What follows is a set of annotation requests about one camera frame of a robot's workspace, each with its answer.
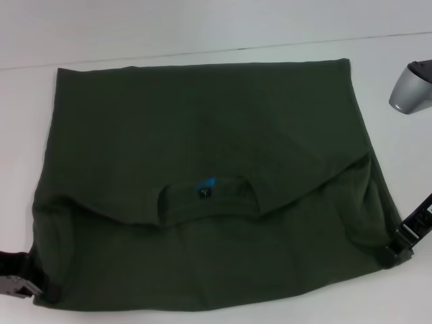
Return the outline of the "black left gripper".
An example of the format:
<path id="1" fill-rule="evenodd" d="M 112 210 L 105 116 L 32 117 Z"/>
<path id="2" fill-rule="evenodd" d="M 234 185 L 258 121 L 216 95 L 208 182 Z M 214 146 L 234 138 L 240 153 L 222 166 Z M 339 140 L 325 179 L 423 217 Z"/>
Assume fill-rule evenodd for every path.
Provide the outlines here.
<path id="1" fill-rule="evenodd" d="M 34 266 L 25 252 L 1 252 L 1 294 L 16 298 L 37 297 L 48 303 L 61 300 L 61 286 Z"/>

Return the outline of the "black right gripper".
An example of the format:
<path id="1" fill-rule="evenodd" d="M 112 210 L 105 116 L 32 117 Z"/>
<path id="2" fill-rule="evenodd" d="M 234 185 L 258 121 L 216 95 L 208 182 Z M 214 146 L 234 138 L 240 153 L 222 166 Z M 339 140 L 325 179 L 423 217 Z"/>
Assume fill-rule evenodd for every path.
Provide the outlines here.
<path id="1" fill-rule="evenodd" d="M 398 227 L 393 240 L 379 251 L 379 263 L 391 269 L 402 262 L 406 250 L 412 249 L 431 231 L 431 195 Z"/>

